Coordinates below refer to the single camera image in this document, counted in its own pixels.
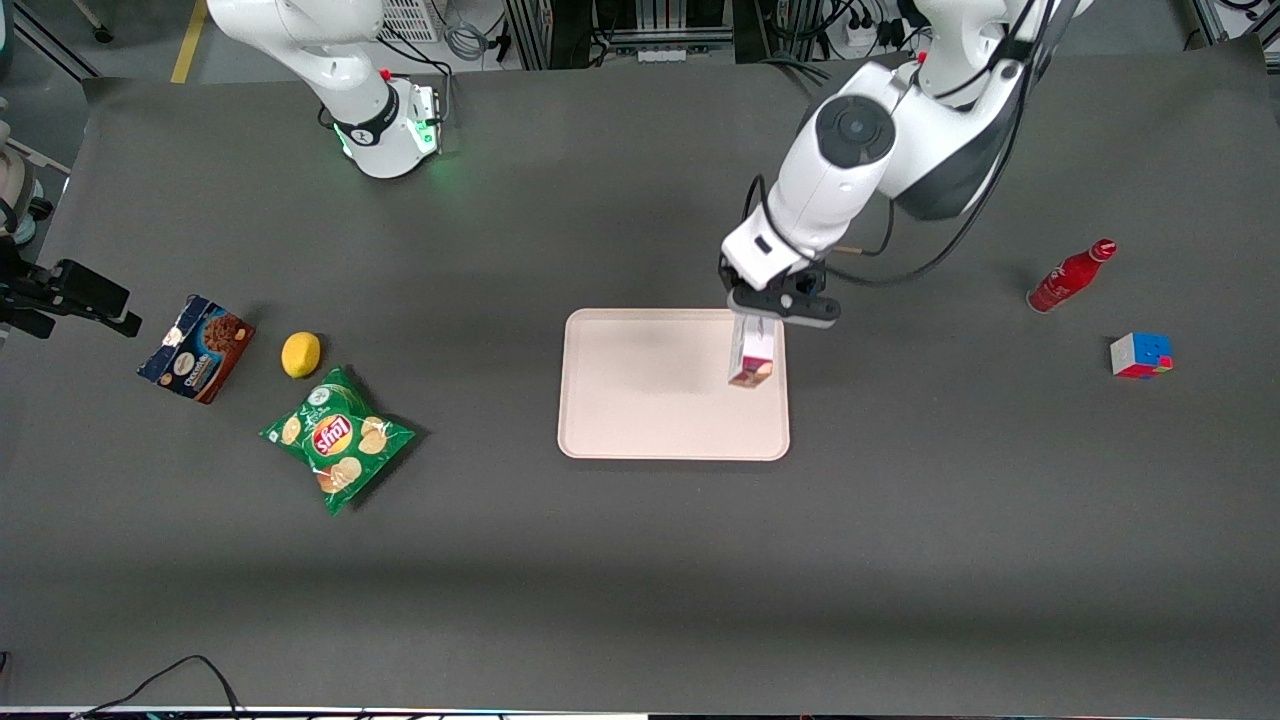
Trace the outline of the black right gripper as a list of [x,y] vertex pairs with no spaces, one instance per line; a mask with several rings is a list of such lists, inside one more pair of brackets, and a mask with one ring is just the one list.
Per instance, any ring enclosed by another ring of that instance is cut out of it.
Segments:
[[47,269],[18,259],[3,263],[1,323],[46,340],[59,316],[78,316],[133,338],[142,319],[127,309],[131,292],[97,272],[60,260]]

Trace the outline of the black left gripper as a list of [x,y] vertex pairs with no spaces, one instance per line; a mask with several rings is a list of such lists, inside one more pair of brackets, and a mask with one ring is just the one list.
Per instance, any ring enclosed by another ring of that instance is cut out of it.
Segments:
[[797,272],[780,272],[758,290],[726,256],[719,256],[719,281],[731,297],[751,301],[780,300],[783,293],[817,297],[826,290],[826,272],[815,266],[805,266]]

